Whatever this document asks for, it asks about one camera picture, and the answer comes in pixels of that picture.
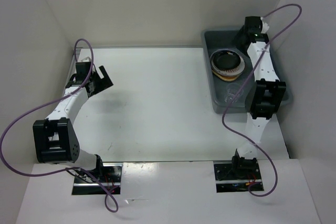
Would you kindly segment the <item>orange patterned round plate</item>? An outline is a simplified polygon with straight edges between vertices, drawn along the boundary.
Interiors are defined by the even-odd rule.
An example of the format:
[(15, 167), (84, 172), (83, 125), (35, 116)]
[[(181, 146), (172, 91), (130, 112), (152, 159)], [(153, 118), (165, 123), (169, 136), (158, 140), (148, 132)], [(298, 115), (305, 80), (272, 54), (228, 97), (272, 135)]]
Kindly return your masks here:
[(211, 63), (211, 68), (212, 68), (212, 70), (214, 70), (215, 72), (217, 72), (217, 73), (219, 73), (220, 75), (222, 75), (222, 76), (236, 76), (236, 75), (239, 75), (239, 74), (242, 74), (243, 73), (243, 71), (245, 70), (245, 61), (244, 61), (244, 59), (242, 58), (242, 56), (240, 56), (240, 58), (241, 58), (241, 63), (240, 63), (240, 65), (237, 67), (237, 68), (235, 68), (235, 69), (233, 69), (233, 70), (227, 70), (227, 71), (223, 71), (223, 70), (219, 70), (219, 69), (217, 69), (214, 65), (213, 65), (213, 63), (212, 63), (212, 54), (211, 54), (211, 56), (210, 56), (210, 63)]

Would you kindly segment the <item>black round plate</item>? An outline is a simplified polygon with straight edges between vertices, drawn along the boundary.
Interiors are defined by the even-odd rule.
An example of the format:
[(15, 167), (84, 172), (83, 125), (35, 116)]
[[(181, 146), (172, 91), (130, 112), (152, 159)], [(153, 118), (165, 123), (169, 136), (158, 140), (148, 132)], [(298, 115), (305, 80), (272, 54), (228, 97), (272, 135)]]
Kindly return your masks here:
[(241, 58), (233, 51), (219, 50), (212, 54), (212, 63), (219, 70), (233, 70), (240, 65)]

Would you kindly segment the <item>woven bamboo pattern tray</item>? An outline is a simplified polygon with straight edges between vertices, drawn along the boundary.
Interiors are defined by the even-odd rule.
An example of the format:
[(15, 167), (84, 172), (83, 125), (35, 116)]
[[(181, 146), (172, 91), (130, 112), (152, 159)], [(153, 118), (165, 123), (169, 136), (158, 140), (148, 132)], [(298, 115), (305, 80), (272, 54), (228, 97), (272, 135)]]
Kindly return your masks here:
[(212, 73), (217, 76), (218, 78), (220, 78), (221, 80), (223, 81), (226, 81), (226, 82), (232, 82), (232, 81), (235, 81), (236, 79), (238, 79), (240, 77), (240, 74), (239, 75), (236, 75), (236, 76), (222, 76), (220, 75), (219, 73), (215, 72), (214, 70), (212, 70)]

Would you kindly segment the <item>clear plastic cup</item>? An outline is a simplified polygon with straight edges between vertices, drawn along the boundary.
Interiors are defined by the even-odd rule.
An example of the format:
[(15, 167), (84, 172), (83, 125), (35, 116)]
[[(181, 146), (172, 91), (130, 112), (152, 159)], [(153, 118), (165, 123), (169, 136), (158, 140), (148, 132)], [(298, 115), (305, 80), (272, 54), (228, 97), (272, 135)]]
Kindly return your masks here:
[(241, 90), (238, 95), (237, 92), (240, 90), (241, 85), (239, 83), (229, 83), (226, 86), (226, 92), (225, 92), (225, 102), (230, 103), (231, 101), (233, 103), (242, 103), (245, 101), (244, 97), (244, 90)]

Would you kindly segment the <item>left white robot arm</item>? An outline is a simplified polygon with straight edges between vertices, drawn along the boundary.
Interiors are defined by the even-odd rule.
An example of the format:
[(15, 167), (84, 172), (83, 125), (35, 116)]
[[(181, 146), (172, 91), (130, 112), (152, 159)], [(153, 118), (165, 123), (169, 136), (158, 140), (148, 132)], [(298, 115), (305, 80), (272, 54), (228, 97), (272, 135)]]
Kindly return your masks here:
[(80, 148), (73, 123), (88, 99), (113, 86), (105, 70), (100, 66), (103, 77), (93, 69), (89, 73), (90, 61), (76, 63), (76, 72), (70, 77), (64, 100), (44, 119), (33, 124), (33, 135), (37, 160), (40, 163), (62, 164), (83, 168), (93, 182), (104, 178), (103, 161), (97, 154)]

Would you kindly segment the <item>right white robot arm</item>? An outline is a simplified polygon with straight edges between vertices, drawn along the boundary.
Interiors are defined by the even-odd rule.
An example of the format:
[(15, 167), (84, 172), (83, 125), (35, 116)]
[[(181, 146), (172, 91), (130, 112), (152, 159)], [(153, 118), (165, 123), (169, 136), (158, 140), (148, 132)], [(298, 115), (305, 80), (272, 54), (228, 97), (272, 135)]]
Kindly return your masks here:
[(236, 47), (251, 60), (254, 84), (245, 99), (247, 124), (244, 135), (253, 141), (238, 149), (232, 158), (230, 172), (243, 178), (257, 167), (257, 147), (271, 117), (278, 111), (286, 90), (286, 83), (277, 76), (272, 60), (268, 36), (269, 26), (261, 17), (248, 16), (234, 39)]

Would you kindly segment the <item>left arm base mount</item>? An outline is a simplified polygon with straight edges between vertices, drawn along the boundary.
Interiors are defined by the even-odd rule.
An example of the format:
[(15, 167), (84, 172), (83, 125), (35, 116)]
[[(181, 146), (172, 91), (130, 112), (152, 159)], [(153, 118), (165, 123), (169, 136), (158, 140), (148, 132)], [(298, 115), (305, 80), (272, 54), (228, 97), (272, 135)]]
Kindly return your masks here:
[[(90, 170), (94, 176), (110, 193), (119, 195), (121, 193), (122, 163), (103, 163), (101, 175)], [(69, 172), (74, 177), (72, 195), (104, 195), (105, 191), (99, 184), (81, 170)]]

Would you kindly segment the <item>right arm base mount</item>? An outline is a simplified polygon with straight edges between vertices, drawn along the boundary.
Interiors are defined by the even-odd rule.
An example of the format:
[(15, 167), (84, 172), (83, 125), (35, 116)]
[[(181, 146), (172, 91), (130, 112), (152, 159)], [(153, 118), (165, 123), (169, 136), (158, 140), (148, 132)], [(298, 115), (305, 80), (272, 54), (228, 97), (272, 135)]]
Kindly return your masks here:
[(245, 159), (236, 151), (229, 161), (213, 162), (217, 193), (263, 191), (257, 158)]

